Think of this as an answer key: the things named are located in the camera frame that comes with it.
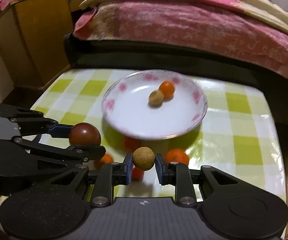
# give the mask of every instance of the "tablecloth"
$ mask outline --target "tablecloth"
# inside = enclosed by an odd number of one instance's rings
[[[135,70],[85,69],[63,73],[37,100],[32,109],[63,124],[89,122],[95,125],[114,160],[125,156],[124,135],[102,118],[101,101],[117,80]],[[183,148],[189,155],[189,168],[211,165],[265,189],[286,201],[285,173],[281,149],[270,109],[258,89],[218,80],[191,77],[208,99],[208,111],[201,125],[178,138],[142,141],[155,153]],[[66,148],[68,139],[43,135],[44,144]],[[93,168],[92,161],[87,163]],[[198,186],[197,200],[202,200]],[[115,196],[174,196],[174,186],[161,186],[155,168],[146,171],[142,182],[116,186]]]

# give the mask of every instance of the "table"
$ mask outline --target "table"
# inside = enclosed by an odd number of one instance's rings
[[[101,101],[117,80],[135,71],[111,69],[70,70],[63,73],[37,100],[32,109],[60,123],[89,122],[101,133],[102,145],[114,160],[125,156],[123,135],[102,118]],[[280,145],[270,109],[259,90],[218,80],[192,77],[207,96],[209,107],[201,125],[178,138],[142,141],[155,153],[183,148],[189,168],[211,165],[265,189],[286,201],[285,173]],[[68,139],[43,135],[41,143],[66,148]],[[198,186],[196,198],[201,201]],[[155,169],[146,171],[142,182],[116,186],[115,196],[174,196],[174,186],[161,186]]]

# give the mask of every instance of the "wooden cabinet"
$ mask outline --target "wooden cabinet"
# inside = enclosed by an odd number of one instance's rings
[[[69,69],[63,36],[82,1],[17,0],[0,14],[0,54],[15,87],[43,90]]]

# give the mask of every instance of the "floral pattern bowl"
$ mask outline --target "floral pattern bowl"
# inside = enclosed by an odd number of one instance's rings
[[[174,84],[174,96],[159,107],[151,107],[148,97],[164,81]],[[203,90],[189,77],[166,70],[146,70],[124,77],[108,89],[102,101],[103,117],[115,130],[150,141],[188,133],[201,123],[206,111]]]

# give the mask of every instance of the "tan round fruit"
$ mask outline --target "tan round fruit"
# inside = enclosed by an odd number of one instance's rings
[[[163,100],[164,100],[164,94],[160,90],[153,91],[148,97],[148,103],[151,106],[158,106],[163,102]]]
[[[138,148],[133,153],[133,163],[139,170],[148,171],[154,166],[155,154],[150,148]]]

